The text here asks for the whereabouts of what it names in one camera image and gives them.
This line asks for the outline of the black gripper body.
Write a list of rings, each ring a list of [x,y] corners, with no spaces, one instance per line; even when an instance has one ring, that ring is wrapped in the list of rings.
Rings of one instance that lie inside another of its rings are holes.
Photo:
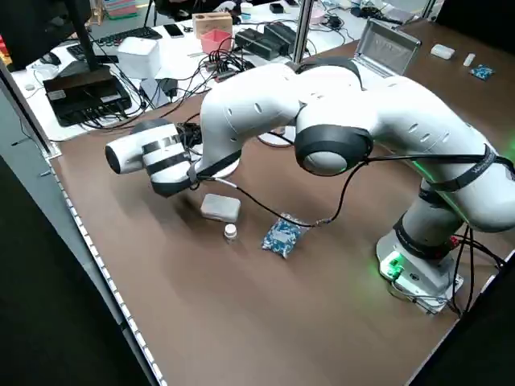
[[[202,143],[201,128],[198,124],[191,122],[178,123],[176,129],[185,149],[191,149]]]

